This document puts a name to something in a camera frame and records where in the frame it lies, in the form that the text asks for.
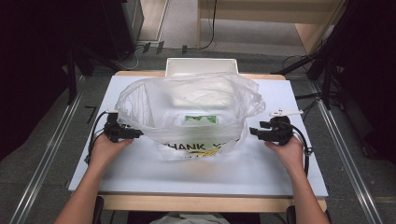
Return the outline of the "black tripod stand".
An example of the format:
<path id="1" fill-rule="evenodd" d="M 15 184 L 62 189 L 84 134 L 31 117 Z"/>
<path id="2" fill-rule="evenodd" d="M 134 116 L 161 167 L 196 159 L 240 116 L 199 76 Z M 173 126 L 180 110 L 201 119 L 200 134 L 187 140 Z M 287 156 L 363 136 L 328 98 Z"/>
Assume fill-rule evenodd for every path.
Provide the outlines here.
<path id="1" fill-rule="evenodd" d="M 323 104 L 325 104 L 326 108 L 330 110 L 332 70 L 335 68 L 332 59 L 332 51 L 337 44 L 339 35 L 340 34 L 338 31 L 333 30 L 330 36 L 326 38 L 326 40 L 319 49 L 316 49 L 312 54 L 305 55 L 302 59 L 300 59 L 296 63 L 287 66 L 286 68 L 282 68 L 278 71 L 272 72 L 272 75 L 285 76 L 286 74 L 289 74 L 297 68 L 303 67 L 308 63 L 312 63 L 306 75 L 310 80 L 317 80 L 320 75 L 324 75 L 321 100 Z"/>

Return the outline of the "light wooden desk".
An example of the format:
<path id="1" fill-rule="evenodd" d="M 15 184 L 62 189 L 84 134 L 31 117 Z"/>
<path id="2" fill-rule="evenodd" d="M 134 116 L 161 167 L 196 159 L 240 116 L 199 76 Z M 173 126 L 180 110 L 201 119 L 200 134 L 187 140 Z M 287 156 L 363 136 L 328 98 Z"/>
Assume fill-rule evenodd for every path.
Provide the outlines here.
<path id="1" fill-rule="evenodd" d="M 197 46 L 201 19 L 293 23 L 305 52 L 316 51 L 329 27 L 343 14 L 347 0 L 197 0 Z"/>

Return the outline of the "person's left hand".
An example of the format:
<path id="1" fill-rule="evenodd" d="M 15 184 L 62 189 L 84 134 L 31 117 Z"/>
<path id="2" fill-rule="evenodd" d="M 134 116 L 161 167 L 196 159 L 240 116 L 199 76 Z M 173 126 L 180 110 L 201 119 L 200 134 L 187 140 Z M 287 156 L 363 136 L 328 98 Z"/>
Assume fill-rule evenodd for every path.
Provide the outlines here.
<path id="1" fill-rule="evenodd" d="M 89 168 L 95 172 L 102 173 L 133 141 L 133 139 L 126 139 L 114 143 L 105 134 L 100 134 L 93 144 Z"/>

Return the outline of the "green snack packet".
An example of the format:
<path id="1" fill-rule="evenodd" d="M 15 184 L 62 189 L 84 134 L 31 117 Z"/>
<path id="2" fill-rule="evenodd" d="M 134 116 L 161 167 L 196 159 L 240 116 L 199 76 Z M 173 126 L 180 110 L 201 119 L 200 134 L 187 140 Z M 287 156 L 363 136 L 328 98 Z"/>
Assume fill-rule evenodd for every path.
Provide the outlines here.
<path id="1" fill-rule="evenodd" d="M 209 116 L 186 116 L 184 124 L 189 126 L 205 126 L 217 123 L 217 117 Z"/>

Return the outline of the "white plastic tray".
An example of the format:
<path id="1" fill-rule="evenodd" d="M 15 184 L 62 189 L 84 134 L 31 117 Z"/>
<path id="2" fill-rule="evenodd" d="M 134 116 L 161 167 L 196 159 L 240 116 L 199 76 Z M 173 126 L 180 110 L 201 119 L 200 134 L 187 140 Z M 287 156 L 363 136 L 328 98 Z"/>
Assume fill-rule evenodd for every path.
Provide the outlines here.
<path id="1" fill-rule="evenodd" d="M 216 58 L 168 58 L 165 75 L 167 77 L 202 73 L 238 73 L 236 59 Z"/>

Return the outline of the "person's grey clothing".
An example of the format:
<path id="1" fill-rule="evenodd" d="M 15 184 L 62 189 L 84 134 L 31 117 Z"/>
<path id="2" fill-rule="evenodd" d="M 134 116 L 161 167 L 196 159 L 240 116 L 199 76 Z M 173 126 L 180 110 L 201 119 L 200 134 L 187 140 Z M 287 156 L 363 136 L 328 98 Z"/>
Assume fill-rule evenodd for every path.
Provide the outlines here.
<path id="1" fill-rule="evenodd" d="M 179 213 L 170 212 L 149 224 L 231 224 L 225 217 L 217 213 Z"/>

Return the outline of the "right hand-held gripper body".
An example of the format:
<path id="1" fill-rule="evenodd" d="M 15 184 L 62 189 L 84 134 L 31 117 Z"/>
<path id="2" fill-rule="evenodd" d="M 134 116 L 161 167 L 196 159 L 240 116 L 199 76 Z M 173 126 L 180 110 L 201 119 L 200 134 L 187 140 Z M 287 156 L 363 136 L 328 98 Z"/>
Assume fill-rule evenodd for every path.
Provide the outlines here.
<path id="1" fill-rule="evenodd" d="M 300 130 L 290 123 L 290 115 L 301 115 L 302 110 L 284 110 L 278 109 L 270 112 L 270 120 L 264 125 L 267 129 L 265 140 L 277 142 L 281 146 L 285 146 L 292 138 L 294 133 L 300 133 Z"/>

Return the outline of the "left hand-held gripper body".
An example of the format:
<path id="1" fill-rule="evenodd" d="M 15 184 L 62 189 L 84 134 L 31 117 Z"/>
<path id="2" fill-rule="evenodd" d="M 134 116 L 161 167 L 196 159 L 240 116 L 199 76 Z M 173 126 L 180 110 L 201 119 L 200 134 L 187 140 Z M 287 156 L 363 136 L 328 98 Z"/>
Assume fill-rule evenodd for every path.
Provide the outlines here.
<path id="1" fill-rule="evenodd" d="M 113 143 L 119 142 L 121 139 L 126 139 L 126 126 L 118 123 L 118 112 L 110 111 L 107 113 L 104 133 Z"/>

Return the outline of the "translucent plastic bag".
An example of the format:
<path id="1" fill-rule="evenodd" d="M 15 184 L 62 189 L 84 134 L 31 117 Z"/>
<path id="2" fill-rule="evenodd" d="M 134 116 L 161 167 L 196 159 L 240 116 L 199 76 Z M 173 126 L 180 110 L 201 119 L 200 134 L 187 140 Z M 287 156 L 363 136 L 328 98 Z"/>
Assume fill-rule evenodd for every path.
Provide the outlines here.
<path id="1" fill-rule="evenodd" d="M 115 105 L 119 121 L 158 144 L 168 160 L 215 156 L 237 148 L 247 119 L 265 109 L 259 85 L 233 73 L 143 78 L 131 83 Z M 217 117 L 205 126 L 185 125 L 186 116 Z"/>

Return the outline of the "dark cabinet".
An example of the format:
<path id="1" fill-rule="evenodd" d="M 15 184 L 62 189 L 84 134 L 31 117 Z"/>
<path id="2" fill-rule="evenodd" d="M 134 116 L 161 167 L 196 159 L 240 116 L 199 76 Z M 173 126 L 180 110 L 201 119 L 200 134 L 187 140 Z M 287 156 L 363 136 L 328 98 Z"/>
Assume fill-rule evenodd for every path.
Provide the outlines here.
<path id="1" fill-rule="evenodd" d="M 144 22 L 141 0 L 102 0 L 115 58 L 124 60 L 136 51 Z"/>

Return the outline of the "person's right hand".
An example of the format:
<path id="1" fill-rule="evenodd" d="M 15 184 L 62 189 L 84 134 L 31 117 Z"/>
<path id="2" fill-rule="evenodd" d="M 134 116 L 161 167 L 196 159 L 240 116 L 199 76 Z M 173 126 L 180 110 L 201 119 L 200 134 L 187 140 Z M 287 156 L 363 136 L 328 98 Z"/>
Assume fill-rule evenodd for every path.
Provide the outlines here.
<path id="1" fill-rule="evenodd" d="M 304 172 L 303 144 L 295 136 L 284 146 L 269 141 L 265 141 L 264 144 L 275 152 L 288 173 Z"/>

